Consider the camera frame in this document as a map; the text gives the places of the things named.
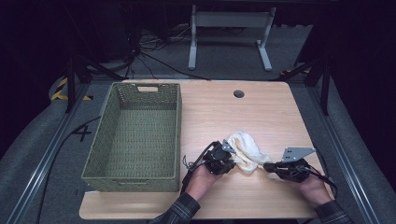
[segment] hazard tape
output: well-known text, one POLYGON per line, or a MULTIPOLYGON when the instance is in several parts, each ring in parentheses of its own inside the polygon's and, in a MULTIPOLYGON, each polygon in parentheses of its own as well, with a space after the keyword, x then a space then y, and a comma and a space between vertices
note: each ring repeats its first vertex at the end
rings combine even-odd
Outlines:
MULTIPOLYGON (((64 79, 61 80, 58 87, 56 88, 55 93, 53 93, 52 97, 50 98, 51 100, 69 100, 69 97, 67 95, 62 95, 62 90, 64 89, 66 83, 67 83, 67 77, 64 77, 64 79)), ((84 96, 83 100, 85 101, 93 100, 93 96, 86 95, 84 96)))

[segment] hand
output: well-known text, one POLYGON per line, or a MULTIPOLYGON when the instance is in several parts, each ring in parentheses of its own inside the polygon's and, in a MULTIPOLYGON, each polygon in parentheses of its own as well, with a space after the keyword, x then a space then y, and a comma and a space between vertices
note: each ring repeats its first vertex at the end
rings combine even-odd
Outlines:
POLYGON ((315 175, 309 175, 309 177, 302 183, 288 182, 290 185, 297 188, 305 198, 315 206, 328 203, 332 200, 329 192, 324 186, 324 182, 315 175))
POLYGON ((211 174, 205 165, 201 165, 192 173, 186 193, 198 202, 221 177, 222 175, 211 174))

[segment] dark shirt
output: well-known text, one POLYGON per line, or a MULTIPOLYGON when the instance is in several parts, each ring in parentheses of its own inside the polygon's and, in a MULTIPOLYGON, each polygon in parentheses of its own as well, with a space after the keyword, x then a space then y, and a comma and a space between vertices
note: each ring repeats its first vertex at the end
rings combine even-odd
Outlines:
MULTIPOLYGON (((200 208, 198 202, 188 193, 182 193, 165 213, 154 218, 150 224, 187 224, 200 208)), ((325 224, 354 223, 336 201, 318 206, 315 211, 320 221, 325 224)))

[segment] white cloth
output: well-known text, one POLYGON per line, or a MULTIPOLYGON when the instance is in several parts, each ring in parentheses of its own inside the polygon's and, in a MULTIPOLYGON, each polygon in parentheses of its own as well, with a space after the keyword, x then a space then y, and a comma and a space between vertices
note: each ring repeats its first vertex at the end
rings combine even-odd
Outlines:
POLYGON ((245 174, 249 175, 258 166, 262 168, 266 162, 272 162, 267 154, 259 150, 254 139, 248 133, 233 133, 229 137, 228 143, 236 151, 236 154, 232 153, 233 160, 245 174))

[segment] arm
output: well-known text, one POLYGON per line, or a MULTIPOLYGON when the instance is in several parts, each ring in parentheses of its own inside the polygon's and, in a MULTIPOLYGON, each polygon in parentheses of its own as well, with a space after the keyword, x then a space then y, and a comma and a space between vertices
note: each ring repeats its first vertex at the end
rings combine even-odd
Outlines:
POLYGON ((322 223, 354 223, 343 208, 330 197, 323 181, 316 176, 310 175, 302 183, 289 183, 297 188, 315 206, 315 211, 322 223))
POLYGON ((150 224, 189 223, 195 213, 200 209, 198 201, 206 195, 213 184, 220 178, 221 175, 212 175, 204 165, 199 166, 192 174, 186 191, 177 198, 165 213, 154 218, 150 224))

